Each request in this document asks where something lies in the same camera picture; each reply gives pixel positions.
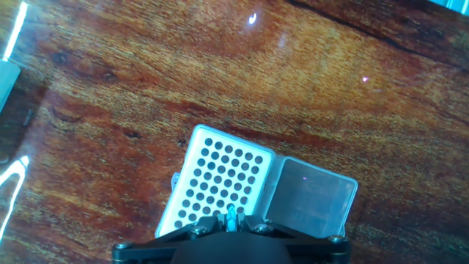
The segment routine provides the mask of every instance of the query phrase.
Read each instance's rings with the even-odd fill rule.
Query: wooden table
[[[424,0],[29,4],[0,116],[1,170],[30,159],[5,263],[107,263],[152,239],[199,123],[355,178],[354,263],[467,263],[468,17]],[[2,50],[18,5],[0,1]]]

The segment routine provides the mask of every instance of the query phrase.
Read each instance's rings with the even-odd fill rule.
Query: screw
[[[205,235],[208,232],[208,229],[204,226],[196,226],[191,230],[191,233],[196,237]]]
[[[258,224],[253,228],[253,231],[257,234],[264,235],[272,231],[272,227],[266,224]]]
[[[344,241],[344,237],[341,235],[332,235],[328,237],[328,240],[332,243],[341,243],[342,241]]]
[[[117,243],[114,245],[114,247],[116,249],[126,249],[126,248],[130,248],[131,246],[133,246],[134,242],[132,241],[124,241],[122,243]]]

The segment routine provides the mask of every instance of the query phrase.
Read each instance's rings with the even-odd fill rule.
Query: plastic lid
[[[279,169],[271,173],[279,179],[267,218],[316,238],[345,235],[357,181],[296,158],[279,156],[277,162]]]

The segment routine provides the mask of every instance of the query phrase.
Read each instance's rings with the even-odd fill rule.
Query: dark wood streak
[[[288,0],[395,48],[469,69],[469,18],[426,0]]]

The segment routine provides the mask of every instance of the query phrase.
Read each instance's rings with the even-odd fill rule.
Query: black metal holder
[[[339,235],[313,238],[260,216],[202,217],[147,243],[118,243],[114,264],[350,263],[350,242]]]

